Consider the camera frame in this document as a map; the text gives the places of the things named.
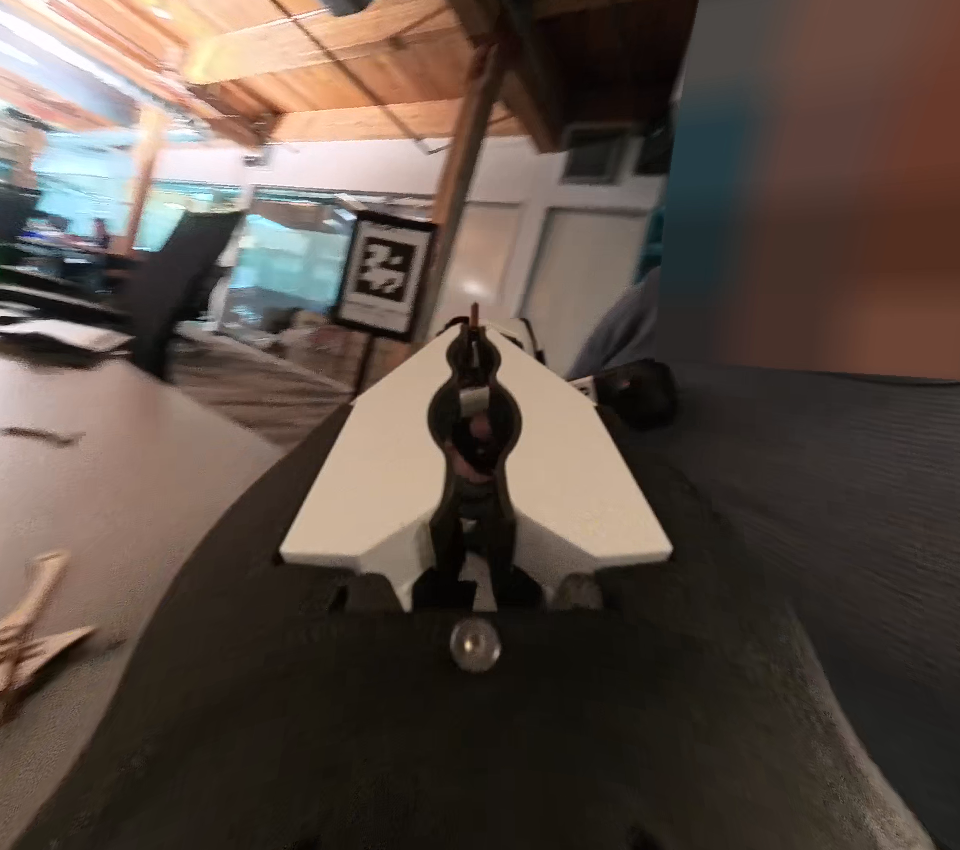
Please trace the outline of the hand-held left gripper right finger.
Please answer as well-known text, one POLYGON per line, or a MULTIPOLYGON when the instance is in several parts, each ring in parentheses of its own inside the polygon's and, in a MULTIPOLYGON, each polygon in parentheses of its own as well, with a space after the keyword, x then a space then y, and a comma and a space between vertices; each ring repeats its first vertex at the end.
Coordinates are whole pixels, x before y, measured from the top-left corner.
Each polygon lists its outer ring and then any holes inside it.
POLYGON ((674 556, 641 484, 595 406, 570 382, 483 324, 500 358, 497 379, 520 424, 504 456, 517 520, 513 563, 551 609, 600 609, 597 574, 674 556))

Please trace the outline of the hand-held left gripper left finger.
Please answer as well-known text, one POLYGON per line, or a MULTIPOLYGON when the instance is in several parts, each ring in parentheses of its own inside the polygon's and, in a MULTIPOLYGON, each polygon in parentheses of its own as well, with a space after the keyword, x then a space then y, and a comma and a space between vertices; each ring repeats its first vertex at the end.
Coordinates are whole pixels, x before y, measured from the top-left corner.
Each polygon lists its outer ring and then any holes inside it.
POLYGON ((435 562, 428 523, 447 484, 428 412, 467 328, 448 328, 352 402, 279 547, 284 563, 383 577, 412 611, 414 584, 435 562))

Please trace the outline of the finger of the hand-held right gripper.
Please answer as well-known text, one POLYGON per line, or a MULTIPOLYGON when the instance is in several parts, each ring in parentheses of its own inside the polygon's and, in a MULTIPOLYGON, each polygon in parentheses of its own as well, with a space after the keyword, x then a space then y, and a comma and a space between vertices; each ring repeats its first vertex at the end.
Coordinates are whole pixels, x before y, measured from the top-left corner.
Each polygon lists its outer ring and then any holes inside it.
POLYGON ((487 329, 498 332, 540 364, 545 362, 545 351, 538 341, 532 323, 527 318, 487 319, 487 329))

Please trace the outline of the wooden bicycle model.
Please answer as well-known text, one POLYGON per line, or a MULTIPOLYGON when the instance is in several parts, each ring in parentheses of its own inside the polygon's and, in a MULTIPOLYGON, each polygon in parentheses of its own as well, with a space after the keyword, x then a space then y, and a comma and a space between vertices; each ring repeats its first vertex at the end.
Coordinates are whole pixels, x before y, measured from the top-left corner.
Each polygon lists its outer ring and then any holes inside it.
POLYGON ((39 675, 63 654, 89 640, 96 626, 83 626, 38 637, 39 620, 60 586, 71 554, 54 550, 34 557, 27 566, 27 590, 1 621, 1 724, 15 714, 18 700, 39 675))

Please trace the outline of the person's right forearm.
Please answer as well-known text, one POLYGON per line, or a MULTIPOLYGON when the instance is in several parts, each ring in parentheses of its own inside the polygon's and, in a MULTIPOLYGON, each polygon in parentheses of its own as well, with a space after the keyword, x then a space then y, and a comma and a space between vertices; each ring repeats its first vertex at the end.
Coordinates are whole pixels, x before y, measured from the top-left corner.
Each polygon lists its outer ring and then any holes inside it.
POLYGON ((570 383, 654 359, 661 274, 650 270, 599 321, 567 372, 570 383))

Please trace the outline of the black and white tag board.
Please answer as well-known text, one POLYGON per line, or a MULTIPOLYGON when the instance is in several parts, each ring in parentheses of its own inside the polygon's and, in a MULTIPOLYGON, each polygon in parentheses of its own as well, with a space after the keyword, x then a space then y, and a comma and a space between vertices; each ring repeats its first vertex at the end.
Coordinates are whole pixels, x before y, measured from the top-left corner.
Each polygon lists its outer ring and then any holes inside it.
POLYGON ((411 342, 437 232, 429 221, 358 211, 330 320, 377 338, 411 342))

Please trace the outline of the black office chair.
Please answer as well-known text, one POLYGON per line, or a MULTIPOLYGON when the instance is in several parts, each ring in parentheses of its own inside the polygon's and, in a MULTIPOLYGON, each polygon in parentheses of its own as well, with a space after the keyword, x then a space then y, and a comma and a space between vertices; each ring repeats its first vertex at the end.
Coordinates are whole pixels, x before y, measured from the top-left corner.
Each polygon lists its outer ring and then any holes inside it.
POLYGON ((143 259, 119 299, 133 366, 165 383, 176 328, 192 314, 234 232, 241 210, 186 211, 166 243, 143 259))

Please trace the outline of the white papers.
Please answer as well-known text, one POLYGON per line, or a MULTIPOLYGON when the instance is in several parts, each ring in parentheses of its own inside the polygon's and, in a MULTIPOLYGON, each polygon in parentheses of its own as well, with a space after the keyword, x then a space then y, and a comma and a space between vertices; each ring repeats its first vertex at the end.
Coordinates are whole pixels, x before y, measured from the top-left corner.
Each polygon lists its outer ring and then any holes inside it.
POLYGON ((30 340, 96 356, 125 351, 135 341, 132 335, 118 330, 57 319, 30 319, 2 324, 1 336, 5 340, 30 340))

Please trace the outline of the wooden post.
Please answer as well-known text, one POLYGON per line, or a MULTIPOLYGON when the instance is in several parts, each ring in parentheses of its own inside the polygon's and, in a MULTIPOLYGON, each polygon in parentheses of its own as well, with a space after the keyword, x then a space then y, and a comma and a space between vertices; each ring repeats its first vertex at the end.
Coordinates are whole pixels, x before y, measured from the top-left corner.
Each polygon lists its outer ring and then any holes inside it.
POLYGON ((419 350, 429 337, 479 154, 506 71, 505 52, 499 40, 488 39, 475 48, 466 93, 446 150, 433 205, 431 220, 437 225, 436 240, 412 336, 414 350, 419 350))

